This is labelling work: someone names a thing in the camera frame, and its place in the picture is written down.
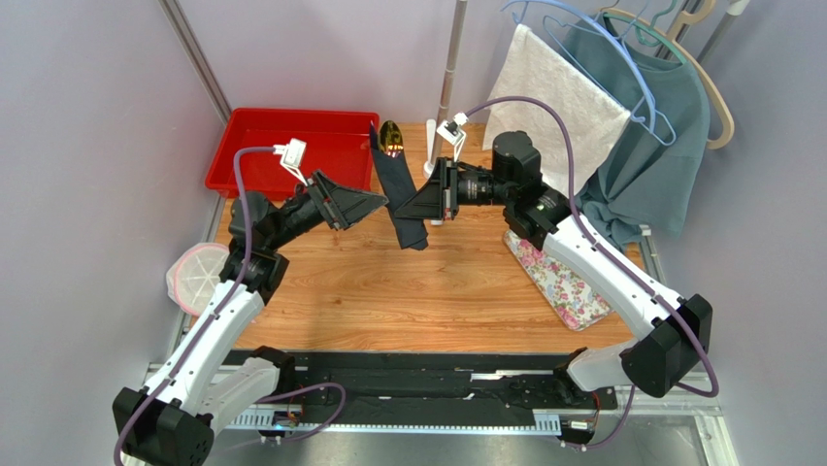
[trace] robotic arm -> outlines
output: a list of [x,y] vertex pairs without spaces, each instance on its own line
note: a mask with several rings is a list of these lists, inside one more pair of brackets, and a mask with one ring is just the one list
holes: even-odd
[[[457,133],[455,123],[443,132]],[[591,284],[632,330],[629,342],[605,349],[578,349],[557,368],[557,392],[564,400],[581,400],[585,392],[612,385],[634,384],[663,397],[699,361],[699,355],[676,319],[617,264],[648,283],[689,324],[704,351],[709,348],[712,309],[702,296],[688,300],[642,272],[614,248],[586,239],[562,193],[543,183],[540,153],[524,132],[494,139],[491,168],[439,158],[426,185],[396,212],[397,217],[453,219],[461,205],[501,205],[506,223]],[[599,239],[585,216],[579,222]]]
[[[215,436],[240,412],[262,397],[293,389],[293,356],[267,347],[254,351],[238,371],[215,386],[210,387],[210,381],[244,328],[279,287],[289,261],[278,249],[322,222],[348,229],[387,203],[384,196],[338,185],[320,171],[306,187],[299,184],[295,196],[279,208],[259,192],[248,193],[247,199],[252,235],[247,268],[242,269],[246,231],[244,219],[237,215],[241,212],[237,199],[230,222],[230,255],[210,305],[162,369],[138,391],[125,387],[113,403],[121,432],[149,394],[171,380],[140,415],[123,445],[123,452],[149,464],[202,464]],[[241,284],[218,315],[216,306],[240,275]],[[212,315],[215,319],[200,335]],[[181,360],[183,366],[173,375],[172,368]]]

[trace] wood surface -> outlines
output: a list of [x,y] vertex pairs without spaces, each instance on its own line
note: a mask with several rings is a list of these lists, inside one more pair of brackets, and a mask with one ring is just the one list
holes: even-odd
[[[422,185],[424,124],[402,124],[414,182]],[[489,166],[484,126],[468,125],[462,159]],[[444,154],[451,147],[444,145]],[[381,192],[374,174],[373,190]],[[228,244],[230,204],[216,240]],[[462,207],[431,226],[427,250],[400,250],[387,210],[348,231],[320,225],[280,250],[290,260],[270,304],[236,348],[570,352],[628,340],[616,314],[569,330],[503,243],[499,207]],[[628,254],[641,266],[637,248]]]

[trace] mesh laundry bag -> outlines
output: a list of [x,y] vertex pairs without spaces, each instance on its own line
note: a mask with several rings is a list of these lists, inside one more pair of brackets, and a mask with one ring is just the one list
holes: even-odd
[[567,327],[582,330],[612,312],[609,303],[562,262],[534,249],[511,230],[503,240]]
[[199,243],[190,248],[167,272],[170,298],[185,313],[200,316],[213,297],[218,274],[229,254],[227,246],[217,243]]

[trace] gray floor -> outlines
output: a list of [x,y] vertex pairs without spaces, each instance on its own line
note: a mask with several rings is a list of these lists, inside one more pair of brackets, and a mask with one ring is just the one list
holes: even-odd
[[[616,418],[601,418],[596,438]],[[254,439],[253,432],[224,431],[213,451]],[[418,465],[707,465],[692,416],[632,417],[603,449],[586,453],[561,449],[556,439],[527,436],[322,433],[281,447],[255,445],[208,465],[247,466],[418,466]]]

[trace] floral pouch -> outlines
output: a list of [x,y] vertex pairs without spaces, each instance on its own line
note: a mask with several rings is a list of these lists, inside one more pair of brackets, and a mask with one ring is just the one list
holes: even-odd
[[568,266],[511,230],[503,240],[567,327],[580,331],[612,312],[609,303]]

